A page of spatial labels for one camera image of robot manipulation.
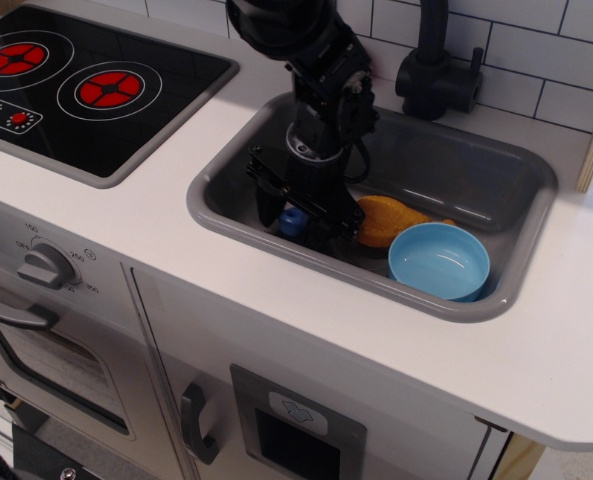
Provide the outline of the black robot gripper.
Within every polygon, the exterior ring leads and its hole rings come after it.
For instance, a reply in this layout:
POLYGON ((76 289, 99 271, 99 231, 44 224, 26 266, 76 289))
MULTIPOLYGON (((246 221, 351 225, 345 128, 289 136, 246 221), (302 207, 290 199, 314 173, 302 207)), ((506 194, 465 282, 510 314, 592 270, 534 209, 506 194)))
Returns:
POLYGON ((362 140, 343 146, 328 157, 310 149, 290 127, 285 148, 253 145, 247 174, 256 184, 257 213, 260 223, 270 227, 287 204, 299 208, 310 219, 303 245, 327 256, 334 256, 332 243, 339 236, 356 237, 365 218, 348 186, 366 179, 366 172, 345 173, 351 153, 366 157, 362 140))

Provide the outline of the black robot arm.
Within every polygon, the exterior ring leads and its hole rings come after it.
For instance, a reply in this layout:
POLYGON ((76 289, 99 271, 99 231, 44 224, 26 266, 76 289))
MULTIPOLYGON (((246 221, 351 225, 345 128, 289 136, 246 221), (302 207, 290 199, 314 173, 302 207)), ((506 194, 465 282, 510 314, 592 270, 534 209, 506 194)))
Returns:
POLYGON ((261 223, 291 204, 309 218, 298 236, 306 247, 353 240, 365 213, 347 187, 370 173, 363 138, 379 118, 370 56, 333 1, 229 1, 226 12, 247 44, 292 75, 296 110, 285 149, 249 150, 261 223))

